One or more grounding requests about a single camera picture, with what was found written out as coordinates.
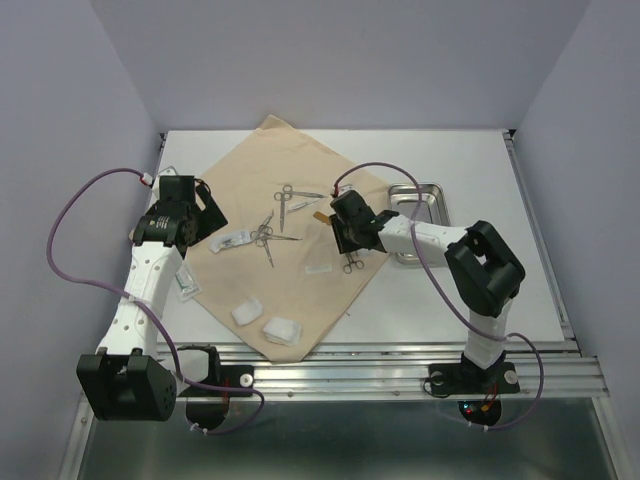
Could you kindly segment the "scalpel with brown cap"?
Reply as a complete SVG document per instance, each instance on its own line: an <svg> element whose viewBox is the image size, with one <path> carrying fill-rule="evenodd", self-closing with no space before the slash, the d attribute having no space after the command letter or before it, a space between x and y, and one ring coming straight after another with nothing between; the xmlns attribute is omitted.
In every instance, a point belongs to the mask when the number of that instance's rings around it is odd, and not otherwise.
<svg viewBox="0 0 640 480"><path fill-rule="evenodd" d="M329 217L328 215L326 215L326 214L322 213L322 212L316 211L316 212L313 214L313 217L314 217L316 220L320 221L321 223L323 223L323 224L325 224L325 225L328 225L328 226L330 226L330 225L331 225L331 219L330 219L330 217Z"/></svg>

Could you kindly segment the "stainless steel tray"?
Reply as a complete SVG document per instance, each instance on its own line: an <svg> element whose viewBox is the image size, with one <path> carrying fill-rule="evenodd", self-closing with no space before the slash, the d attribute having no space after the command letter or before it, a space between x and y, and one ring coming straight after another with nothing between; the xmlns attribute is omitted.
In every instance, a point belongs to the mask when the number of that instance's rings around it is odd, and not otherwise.
<svg viewBox="0 0 640 480"><path fill-rule="evenodd" d="M410 234L409 220L419 206L416 216L417 222L448 227L451 225L446 207L444 192L436 183L420 183L416 188L412 183L392 184L388 189L389 209L405 217L402 224L404 235L402 250L394 254L395 260L405 267L420 267L419 258L415 255L415 248Z"/></svg>

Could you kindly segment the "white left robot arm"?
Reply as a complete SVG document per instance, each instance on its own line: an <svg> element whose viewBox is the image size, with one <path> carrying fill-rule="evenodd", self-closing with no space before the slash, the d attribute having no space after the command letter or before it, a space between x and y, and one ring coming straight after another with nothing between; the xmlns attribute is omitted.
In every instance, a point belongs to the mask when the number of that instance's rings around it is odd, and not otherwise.
<svg viewBox="0 0 640 480"><path fill-rule="evenodd" d="M163 175L154 184L158 198L133 230L131 265L114 318L95 353L82 355L76 368L100 420L171 416L176 378L156 358L161 316L187 250L228 223L204 180Z"/></svg>

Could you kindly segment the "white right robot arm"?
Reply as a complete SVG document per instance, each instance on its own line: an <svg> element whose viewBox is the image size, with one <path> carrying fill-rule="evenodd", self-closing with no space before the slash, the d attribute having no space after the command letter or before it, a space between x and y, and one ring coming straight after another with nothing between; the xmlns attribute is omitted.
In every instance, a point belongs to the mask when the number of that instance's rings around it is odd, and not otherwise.
<svg viewBox="0 0 640 480"><path fill-rule="evenodd" d="M470 227L447 227L411 219L396 211L376 214L354 190L335 195L330 216L339 252L375 250L411 255L432 276L446 267L469 315L458 315L468 329L460 366L463 384L482 390L496 378L503 355L507 316L525 279L524 266L486 221Z"/></svg>

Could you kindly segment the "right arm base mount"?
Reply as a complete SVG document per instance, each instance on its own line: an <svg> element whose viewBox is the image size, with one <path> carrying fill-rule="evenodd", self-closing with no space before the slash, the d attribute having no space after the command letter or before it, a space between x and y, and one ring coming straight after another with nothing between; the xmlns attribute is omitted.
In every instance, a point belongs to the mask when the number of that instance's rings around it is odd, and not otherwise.
<svg viewBox="0 0 640 480"><path fill-rule="evenodd" d="M422 380L422 390L436 399L462 396L458 409L463 419L472 425L495 427L502 415L501 395L520 392L518 375L506 353L487 369L482 369L464 354L458 363L438 363L428 367Z"/></svg>

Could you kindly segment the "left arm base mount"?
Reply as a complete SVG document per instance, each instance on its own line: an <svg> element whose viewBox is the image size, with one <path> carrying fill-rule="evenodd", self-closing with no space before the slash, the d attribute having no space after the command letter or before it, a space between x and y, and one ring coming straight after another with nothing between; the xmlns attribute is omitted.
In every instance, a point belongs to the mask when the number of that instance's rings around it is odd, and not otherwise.
<svg viewBox="0 0 640 480"><path fill-rule="evenodd" d="M205 436L235 433L247 426L256 414L243 414L232 407L232 399L251 398L255 369L250 364L225 364L213 345L186 345L177 349L182 373L189 380L208 386L202 389L178 382L187 401L185 419L193 432Z"/></svg>

